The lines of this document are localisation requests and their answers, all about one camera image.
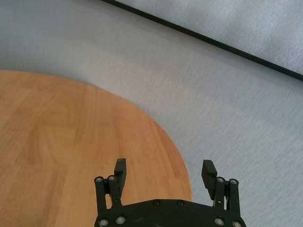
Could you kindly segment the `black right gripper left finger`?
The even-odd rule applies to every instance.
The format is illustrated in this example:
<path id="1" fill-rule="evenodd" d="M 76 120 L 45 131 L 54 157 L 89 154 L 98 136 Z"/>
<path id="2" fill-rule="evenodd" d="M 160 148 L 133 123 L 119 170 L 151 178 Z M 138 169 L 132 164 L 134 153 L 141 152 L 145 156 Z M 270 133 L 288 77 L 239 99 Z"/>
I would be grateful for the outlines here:
<path id="1" fill-rule="evenodd" d="M 119 158 L 116 161 L 114 174 L 103 178 L 97 176 L 94 179 L 96 189 L 97 210 L 107 210 L 106 195 L 111 199 L 112 207 L 122 206 L 121 196 L 126 180 L 126 159 Z"/>

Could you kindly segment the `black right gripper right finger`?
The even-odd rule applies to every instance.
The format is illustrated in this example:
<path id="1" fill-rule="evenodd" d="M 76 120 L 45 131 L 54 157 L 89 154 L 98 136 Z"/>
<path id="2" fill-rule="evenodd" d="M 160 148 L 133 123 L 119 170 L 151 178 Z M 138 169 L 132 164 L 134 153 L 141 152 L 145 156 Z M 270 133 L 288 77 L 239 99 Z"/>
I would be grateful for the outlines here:
<path id="1" fill-rule="evenodd" d="M 211 160 L 204 160 L 201 177 L 208 190 L 214 207 L 224 209 L 224 199 L 228 211 L 240 213 L 239 182 L 236 179 L 225 180 L 217 176 L 216 168 Z"/>

